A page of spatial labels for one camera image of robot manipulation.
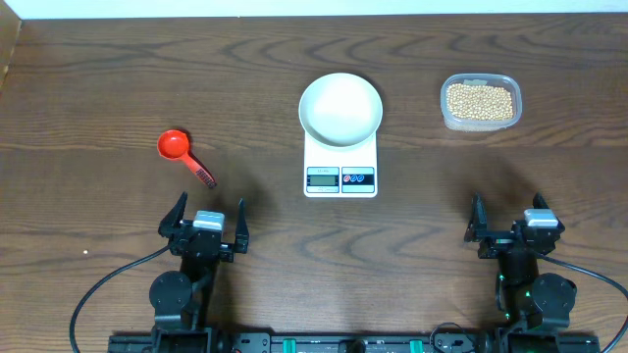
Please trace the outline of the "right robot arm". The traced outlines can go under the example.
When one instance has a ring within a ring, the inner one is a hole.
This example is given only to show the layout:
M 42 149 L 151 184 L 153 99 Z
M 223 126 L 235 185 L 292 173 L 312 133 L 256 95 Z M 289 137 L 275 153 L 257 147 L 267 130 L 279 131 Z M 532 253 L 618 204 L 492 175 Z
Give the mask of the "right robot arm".
M 479 244 L 480 259 L 496 260 L 497 308 L 506 325 L 481 332 L 478 352 L 557 352 L 558 332 L 568 328 L 577 287 L 565 277 L 539 272 L 538 260 L 555 249 L 565 226 L 541 194 L 509 230 L 490 230 L 480 195 L 472 199 L 466 242 Z

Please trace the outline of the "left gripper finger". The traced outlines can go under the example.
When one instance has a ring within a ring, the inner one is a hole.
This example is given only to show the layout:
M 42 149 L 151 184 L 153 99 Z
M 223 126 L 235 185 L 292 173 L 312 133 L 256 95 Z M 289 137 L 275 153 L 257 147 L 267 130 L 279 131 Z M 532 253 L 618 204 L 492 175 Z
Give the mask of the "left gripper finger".
M 249 245 L 249 230 L 245 219 L 245 202 L 240 199 L 238 202 L 237 220 L 235 227 L 234 252 L 246 254 Z
M 187 193 L 184 191 L 174 207 L 162 219 L 158 233 L 166 238 L 179 238 L 184 234 L 182 225 L 184 210 L 187 202 Z

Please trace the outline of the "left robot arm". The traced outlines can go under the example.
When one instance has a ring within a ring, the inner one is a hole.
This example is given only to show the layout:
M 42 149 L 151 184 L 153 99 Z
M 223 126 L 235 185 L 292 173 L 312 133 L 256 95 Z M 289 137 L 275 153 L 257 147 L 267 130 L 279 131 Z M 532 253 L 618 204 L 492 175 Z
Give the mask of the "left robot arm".
M 186 220 L 186 201 L 184 192 L 158 226 L 158 233 L 168 239 L 169 251 L 182 263 L 178 270 L 158 276 L 149 289 L 155 324 L 148 350 L 231 352 L 233 339 L 218 328 L 207 327 L 206 313 L 218 266 L 248 250 L 245 203 L 238 202 L 235 240 L 229 243 L 223 240 L 224 214 L 199 211 L 193 220 Z

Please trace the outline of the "red measuring scoop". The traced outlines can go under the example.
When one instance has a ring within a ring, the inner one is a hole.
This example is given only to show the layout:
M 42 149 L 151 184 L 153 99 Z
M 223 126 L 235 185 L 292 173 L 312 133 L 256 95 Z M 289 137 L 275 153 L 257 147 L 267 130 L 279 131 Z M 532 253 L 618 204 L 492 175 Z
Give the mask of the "red measuring scoop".
M 158 138 L 157 150 L 161 157 L 176 161 L 185 166 L 207 187 L 214 188 L 217 181 L 212 174 L 191 153 L 191 144 L 185 132 L 179 129 L 164 131 Z

